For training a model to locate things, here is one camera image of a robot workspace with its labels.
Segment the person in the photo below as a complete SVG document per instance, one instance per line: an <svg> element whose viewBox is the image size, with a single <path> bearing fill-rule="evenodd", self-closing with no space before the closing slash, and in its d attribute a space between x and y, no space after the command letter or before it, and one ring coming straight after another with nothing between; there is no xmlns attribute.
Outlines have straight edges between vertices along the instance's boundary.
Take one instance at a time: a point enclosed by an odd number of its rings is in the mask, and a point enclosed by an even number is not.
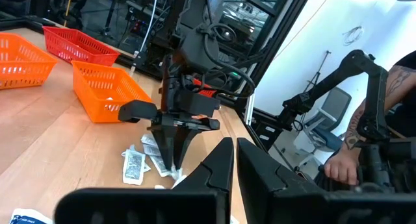
<svg viewBox="0 0 416 224"><path fill-rule="evenodd" d="M389 71L385 93L385 111L396 104L394 114L386 115L387 126L401 138L416 136L416 51L399 60ZM365 140L357 133L359 118L363 115L363 101L351 117L344 142L339 152L325 163L325 175L343 184L356 185L358 158L361 149L354 147Z"/></svg>

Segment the hand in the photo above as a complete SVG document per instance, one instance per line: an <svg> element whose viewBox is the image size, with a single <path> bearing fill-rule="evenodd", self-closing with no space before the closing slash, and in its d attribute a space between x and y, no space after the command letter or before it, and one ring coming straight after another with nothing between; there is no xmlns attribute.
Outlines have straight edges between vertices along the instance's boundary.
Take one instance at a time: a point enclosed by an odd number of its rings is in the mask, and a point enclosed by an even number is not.
<svg viewBox="0 0 416 224"><path fill-rule="evenodd" d="M325 163L325 174L333 180L349 185L357 185L359 149L341 149Z"/></svg>

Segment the white wall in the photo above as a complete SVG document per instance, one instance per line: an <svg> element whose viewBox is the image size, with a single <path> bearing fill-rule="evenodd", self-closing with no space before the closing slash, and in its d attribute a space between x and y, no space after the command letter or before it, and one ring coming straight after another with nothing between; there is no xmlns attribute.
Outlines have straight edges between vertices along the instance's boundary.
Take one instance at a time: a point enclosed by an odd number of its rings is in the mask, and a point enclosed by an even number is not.
<svg viewBox="0 0 416 224"><path fill-rule="evenodd" d="M415 4L396 0L309 0L296 20L288 37L277 53L277 58L256 89L256 108L274 115L282 110L282 102L302 92L318 70L325 51L331 51L321 70L320 80L336 69L340 61L353 49L362 49L376 57L376 63L389 69L403 55L416 50L415 46L403 48L403 35L416 31L416 23L407 23ZM344 45L344 32L354 27L364 28L363 36L349 46ZM352 96L344 120L333 133L341 134L348 126L350 116L365 98L367 75L351 77L340 85ZM319 99L307 118L322 106Z"/></svg>

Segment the office chair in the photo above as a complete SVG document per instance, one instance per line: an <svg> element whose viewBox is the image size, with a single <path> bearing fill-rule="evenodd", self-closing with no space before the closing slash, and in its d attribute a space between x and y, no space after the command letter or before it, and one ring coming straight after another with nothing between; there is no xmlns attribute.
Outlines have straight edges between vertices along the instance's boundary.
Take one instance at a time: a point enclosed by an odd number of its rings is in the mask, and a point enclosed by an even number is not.
<svg viewBox="0 0 416 224"><path fill-rule="evenodd" d="M325 163L334 151L341 148L342 139L331 133L344 118L351 95L340 88L332 89L317 114L304 122L304 129L294 140L297 150L309 155L299 163L302 166L314 158L318 165Z"/></svg>

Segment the table surface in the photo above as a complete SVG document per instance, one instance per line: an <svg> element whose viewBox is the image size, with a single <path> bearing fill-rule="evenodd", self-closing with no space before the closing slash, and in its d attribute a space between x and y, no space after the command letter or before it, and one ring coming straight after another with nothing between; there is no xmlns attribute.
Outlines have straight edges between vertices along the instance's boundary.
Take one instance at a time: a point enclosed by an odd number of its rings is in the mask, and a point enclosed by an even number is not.
<svg viewBox="0 0 416 224"><path fill-rule="evenodd" d="M29 29L9 32L46 50L42 34ZM160 82L139 74L133 78L159 105ZM149 121L92 123L72 89L71 64L59 59L43 86L0 90L0 103L0 223L8 223L15 208L32 208L52 218L59 199L75 189L138 188L122 182L121 153L132 143L142 151L140 137L150 133ZM233 109L222 106L214 118L221 129L193 139L183 161L184 174L189 175L223 137L232 137L234 145L237 137L252 141ZM148 156L146 162L151 171L144 174L140 188L172 187L171 177L161 178ZM246 223L236 164L231 214Z"/></svg>

